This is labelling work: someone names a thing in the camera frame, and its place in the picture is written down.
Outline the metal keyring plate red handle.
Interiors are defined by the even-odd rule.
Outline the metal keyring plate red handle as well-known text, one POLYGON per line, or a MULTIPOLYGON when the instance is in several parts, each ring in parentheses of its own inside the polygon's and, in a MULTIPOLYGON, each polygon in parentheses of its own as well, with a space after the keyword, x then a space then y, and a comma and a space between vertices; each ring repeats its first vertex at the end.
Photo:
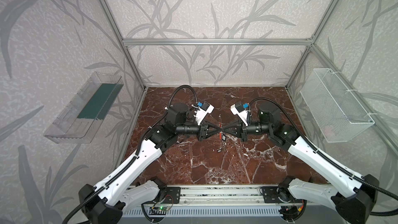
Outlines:
MULTIPOLYGON (((219 127, 220 127, 220 129, 223 128, 222 115, 221 114, 219 115, 219 127)), ((226 137, 225 133, 222 130, 220 131, 219 136, 220 136, 222 147, 225 147, 226 146, 227 137, 226 137)))

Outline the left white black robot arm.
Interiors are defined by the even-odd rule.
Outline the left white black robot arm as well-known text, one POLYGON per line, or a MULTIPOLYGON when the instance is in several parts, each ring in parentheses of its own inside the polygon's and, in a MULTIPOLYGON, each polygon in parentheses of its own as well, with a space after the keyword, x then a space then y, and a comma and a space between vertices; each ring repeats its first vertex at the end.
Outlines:
POLYGON ((155 160, 173 146, 181 135, 195 135, 199 141, 220 132, 218 126, 205 122, 214 107, 198 102, 193 108, 178 103, 167 108, 160 121, 142 136, 138 147, 113 172, 94 186, 86 184, 79 191, 77 210, 88 224, 116 224, 130 209, 165 198, 166 185, 155 178, 143 185, 131 184, 155 160))

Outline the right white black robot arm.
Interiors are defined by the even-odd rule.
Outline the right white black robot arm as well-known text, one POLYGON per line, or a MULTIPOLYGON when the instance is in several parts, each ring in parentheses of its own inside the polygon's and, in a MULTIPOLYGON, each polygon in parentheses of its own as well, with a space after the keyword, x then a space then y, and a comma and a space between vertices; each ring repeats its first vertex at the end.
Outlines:
POLYGON ((278 185, 280 200, 311 201, 336 210, 350 224, 366 223, 377 201, 378 179, 370 174, 363 176, 324 153, 302 135, 293 121, 283 124, 279 120, 286 114, 280 105, 270 99, 265 101, 260 105, 258 121, 252 120, 250 104, 233 104, 231 112, 239 120, 223 130, 242 141, 249 135, 266 134, 276 146, 305 162, 328 181, 328 185, 319 185, 288 176, 278 185))

